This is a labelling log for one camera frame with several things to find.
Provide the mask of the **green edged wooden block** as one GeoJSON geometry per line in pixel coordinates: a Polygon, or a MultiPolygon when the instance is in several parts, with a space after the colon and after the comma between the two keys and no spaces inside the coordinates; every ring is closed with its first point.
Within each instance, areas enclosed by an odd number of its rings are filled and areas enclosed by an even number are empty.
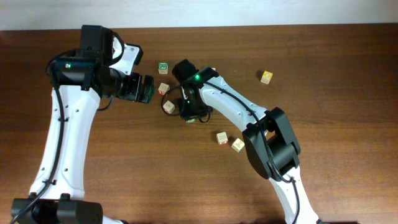
{"type": "Polygon", "coordinates": [[[189,124],[189,123],[194,123],[196,121],[196,119],[189,119],[189,120],[186,120],[186,123],[187,124],[189,124]]]}

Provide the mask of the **red A number wooden block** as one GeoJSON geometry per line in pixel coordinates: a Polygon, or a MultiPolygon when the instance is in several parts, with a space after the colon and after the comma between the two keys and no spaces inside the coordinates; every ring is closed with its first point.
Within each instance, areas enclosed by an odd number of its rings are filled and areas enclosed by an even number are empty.
{"type": "Polygon", "coordinates": [[[226,132],[217,133],[216,139],[217,139],[219,145],[228,143],[228,136],[227,136],[226,132]]]}

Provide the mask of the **Y letter wooden block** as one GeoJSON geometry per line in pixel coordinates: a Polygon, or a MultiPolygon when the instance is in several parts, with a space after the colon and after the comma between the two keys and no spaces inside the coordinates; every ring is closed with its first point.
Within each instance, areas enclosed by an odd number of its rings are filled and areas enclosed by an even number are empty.
{"type": "Polygon", "coordinates": [[[240,138],[237,138],[231,145],[231,147],[236,151],[240,152],[244,147],[245,143],[240,138]]]}

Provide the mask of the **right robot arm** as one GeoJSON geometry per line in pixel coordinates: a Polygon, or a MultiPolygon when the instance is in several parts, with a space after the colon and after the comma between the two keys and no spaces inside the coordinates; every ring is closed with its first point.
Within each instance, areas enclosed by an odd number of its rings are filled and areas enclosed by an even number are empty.
{"type": "Polygon", "coordinates": [[[276,191],[286,223],[321,223],[310,205],[301,175],[301,148],[287,115],[258,106],[231,88],[215,70],[197,69],[187,59],[172,69],[182,94],[178,114],[203,121],[219,111],[241,132],[252,168],[276,191]]]}

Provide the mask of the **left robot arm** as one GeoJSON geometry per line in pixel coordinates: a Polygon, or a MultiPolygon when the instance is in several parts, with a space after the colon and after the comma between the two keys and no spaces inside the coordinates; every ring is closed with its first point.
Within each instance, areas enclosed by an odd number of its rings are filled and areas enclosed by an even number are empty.
{"type": "Polygon", "coordinates": [[[148,104],[154,78],[133,68],[141,46],[113,30],[83,25],[80,45],[50,59],[52,114],[39,171],[27,198],[16,198],[13,223],[112,223],[101,204],[85,200],[84,167],[95,114],[103,98],[148,104]]]}

